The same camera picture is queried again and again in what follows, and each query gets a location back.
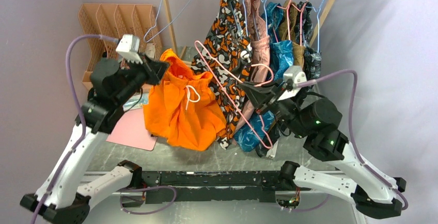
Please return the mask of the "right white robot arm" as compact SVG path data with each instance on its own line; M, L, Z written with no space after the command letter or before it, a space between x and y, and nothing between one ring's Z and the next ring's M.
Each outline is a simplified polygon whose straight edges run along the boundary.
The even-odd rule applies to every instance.
M336 177L286 161L278 176L283 189L322 191L343 199L374 219L401 215L401 193L406 181L387 176L361 157L353 140L339 130L342 114L333 102L323 97L300 108L293 98L281 97L289 87L280 81L260 87L240 83L239 87L257 113L271 112L277 123L285 125L294 137L305 140L303 147L312 157L344 173L344 177Z

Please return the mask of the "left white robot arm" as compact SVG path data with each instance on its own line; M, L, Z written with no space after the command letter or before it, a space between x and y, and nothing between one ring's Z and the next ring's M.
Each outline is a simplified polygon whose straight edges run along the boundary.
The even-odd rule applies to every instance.
M168 68L167 62L148 57L129 62L126 69L113 59L101 59L90 75L90 96L79 111L64 152L44 184L37 192L24 195L20 206L50 223L83 223L111 194L144 189L141 167L127 160L86 185L80 182L93 155L124 115L124 103L142 85L158 85Z

